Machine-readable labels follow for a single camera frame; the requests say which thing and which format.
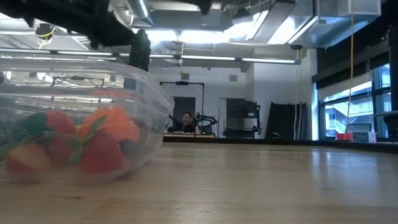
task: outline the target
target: window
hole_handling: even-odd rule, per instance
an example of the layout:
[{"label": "window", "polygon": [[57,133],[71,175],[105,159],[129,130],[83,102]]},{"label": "window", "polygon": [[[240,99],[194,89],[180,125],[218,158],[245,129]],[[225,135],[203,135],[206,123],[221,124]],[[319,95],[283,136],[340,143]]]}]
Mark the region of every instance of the window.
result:
[{"label": "window", "polygon": [[328,96],[319,103],[320,136],[333,139],[338,133],[350,131],[375,131],[379,138],[387,137],[387,126],[377,114],[391,111],[390,65],[383,65],[371,71],[372,81],[349,90]]}]

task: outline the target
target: air vent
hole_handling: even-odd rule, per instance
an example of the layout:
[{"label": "air vent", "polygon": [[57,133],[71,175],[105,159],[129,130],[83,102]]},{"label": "air vent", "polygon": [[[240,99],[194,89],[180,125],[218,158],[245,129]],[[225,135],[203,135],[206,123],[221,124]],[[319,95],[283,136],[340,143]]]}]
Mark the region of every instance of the air vent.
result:
[{"label": "air vent", "polygon": [[182,73],[181,80],[189,80],[189,73]]},{"label": "air vent", "polygon": [[229,81],[230,82],[237,82],[238,81],[238,75],[229,75]]}]

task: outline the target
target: clear plastic container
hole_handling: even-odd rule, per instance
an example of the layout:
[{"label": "clear plastic container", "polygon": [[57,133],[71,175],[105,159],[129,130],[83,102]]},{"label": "clear plastic container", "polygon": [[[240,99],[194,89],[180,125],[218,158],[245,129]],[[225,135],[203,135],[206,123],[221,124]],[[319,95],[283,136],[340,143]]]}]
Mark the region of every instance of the clear plastic container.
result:
[{"label": "clear plastic container", "polygon": [[148,162],[174,107],[138,68],[0,59],[0,180],[98,183]]}]

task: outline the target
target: black hair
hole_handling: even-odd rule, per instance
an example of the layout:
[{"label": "black hair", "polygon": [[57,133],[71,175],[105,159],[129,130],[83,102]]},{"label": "black hair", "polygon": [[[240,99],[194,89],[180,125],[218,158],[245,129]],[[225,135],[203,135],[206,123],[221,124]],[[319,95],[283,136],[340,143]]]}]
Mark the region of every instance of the black hair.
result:
[{"label": "black hair", "polygon": [[184,114],[182,114],[182,115],[185,115],[185,114],[189,114],[189,117],[192,118],[192,114],[189,113],[188,111],[184,112]]}]

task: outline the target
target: man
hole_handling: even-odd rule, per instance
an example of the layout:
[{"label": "man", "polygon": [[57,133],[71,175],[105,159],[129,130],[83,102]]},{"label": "man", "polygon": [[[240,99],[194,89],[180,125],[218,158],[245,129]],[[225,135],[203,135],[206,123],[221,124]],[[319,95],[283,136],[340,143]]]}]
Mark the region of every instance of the man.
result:
[{"label": "man", "polygon": [[169,127],[167,129],[167,132],[173,133],[175,131],[182,131],[184,133],[195,133],[196,128],[193,124],[191,124],[191,121],[192,121],[192,114],[187,111],[182,116],[182,123],[173,120],[175,124],[173,127]]}]

